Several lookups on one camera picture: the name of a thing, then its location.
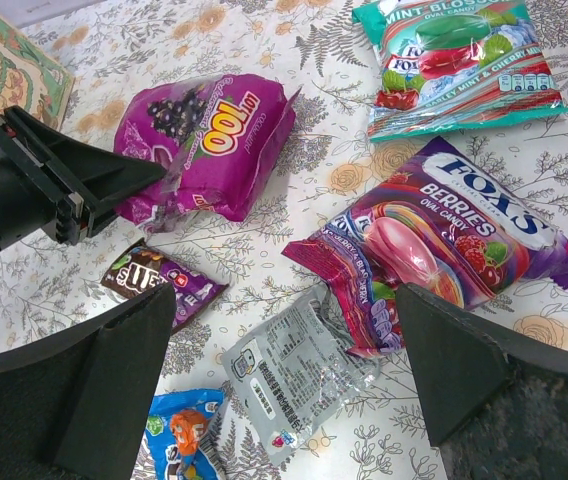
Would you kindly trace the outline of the brown M&M's packet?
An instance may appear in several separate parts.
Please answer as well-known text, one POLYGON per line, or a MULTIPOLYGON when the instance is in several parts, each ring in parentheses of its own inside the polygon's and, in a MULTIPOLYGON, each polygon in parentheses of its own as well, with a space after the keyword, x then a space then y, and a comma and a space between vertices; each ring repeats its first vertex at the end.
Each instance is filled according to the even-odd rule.
POLYGON ((161 284, 175 293, 176 312, 172 333, 181 330, 227 288, 205 274, 191 270, 162 251, 135 242, 106 270, 101 284, 126 299, 132 299, 161 284))

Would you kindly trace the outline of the magenta Lot 100 candy bag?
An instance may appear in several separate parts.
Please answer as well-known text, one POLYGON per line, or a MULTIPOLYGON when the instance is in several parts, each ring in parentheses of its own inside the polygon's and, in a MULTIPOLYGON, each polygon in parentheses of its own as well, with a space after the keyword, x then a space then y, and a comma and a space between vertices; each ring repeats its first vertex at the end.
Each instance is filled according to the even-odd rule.
POLYGON ((296 95, 254 74, 163 84, 134 96, 116 153, 165 168, 163 179, 117 206, 148 233, 208 211, 242 222, 263 193, 296 119, 296 95))

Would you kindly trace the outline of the blue M&M's packet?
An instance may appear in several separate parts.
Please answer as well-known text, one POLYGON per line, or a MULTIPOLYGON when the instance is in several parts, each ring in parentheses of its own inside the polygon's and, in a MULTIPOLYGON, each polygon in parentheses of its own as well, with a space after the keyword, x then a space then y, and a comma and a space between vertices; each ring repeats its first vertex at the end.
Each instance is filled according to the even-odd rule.
POLYGON ((224 393, 217 389, 192 389, 153 398, 145 437, 157 478, 225 478, 209 432, 224 401, 224 393))

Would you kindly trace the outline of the purple Fox's berries candy bag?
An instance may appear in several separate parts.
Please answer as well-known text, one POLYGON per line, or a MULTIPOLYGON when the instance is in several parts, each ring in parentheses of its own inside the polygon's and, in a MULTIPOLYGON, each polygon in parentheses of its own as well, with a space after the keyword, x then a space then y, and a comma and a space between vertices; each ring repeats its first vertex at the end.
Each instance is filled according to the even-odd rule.
POLYGON ((402 284, 466 310, 521 279, 568 288, 565 235, 439 137, 284 254, 329 286, 363 358, 404 347, 402 284))

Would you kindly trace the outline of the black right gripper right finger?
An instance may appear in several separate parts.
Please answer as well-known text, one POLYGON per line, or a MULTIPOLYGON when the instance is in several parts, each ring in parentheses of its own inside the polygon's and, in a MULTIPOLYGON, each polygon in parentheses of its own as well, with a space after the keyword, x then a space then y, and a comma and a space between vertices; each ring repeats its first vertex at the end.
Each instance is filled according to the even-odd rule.
POLYGON ((396 298, 429 442, 450 479, 568 479, 568 351, 415 285, 396 298))

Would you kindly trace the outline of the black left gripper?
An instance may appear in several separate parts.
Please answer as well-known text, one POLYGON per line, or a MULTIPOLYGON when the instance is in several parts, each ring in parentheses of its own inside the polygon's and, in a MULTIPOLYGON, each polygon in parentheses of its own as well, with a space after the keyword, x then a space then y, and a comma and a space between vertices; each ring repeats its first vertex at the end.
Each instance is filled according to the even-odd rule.
POLYGON ((60 244, 91 238, 165 167, 74 140, 20 107, 0 114, 0 252, 41 229, 60 244))

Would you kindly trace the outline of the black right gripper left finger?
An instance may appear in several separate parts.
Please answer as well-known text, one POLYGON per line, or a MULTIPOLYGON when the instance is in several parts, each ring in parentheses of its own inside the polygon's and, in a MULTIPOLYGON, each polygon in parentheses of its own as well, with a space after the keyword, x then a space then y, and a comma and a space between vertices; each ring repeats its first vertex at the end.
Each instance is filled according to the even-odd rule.
POLYGON ((176 311, 155 287, 0 354, 0 479, 128 479, 176 311))

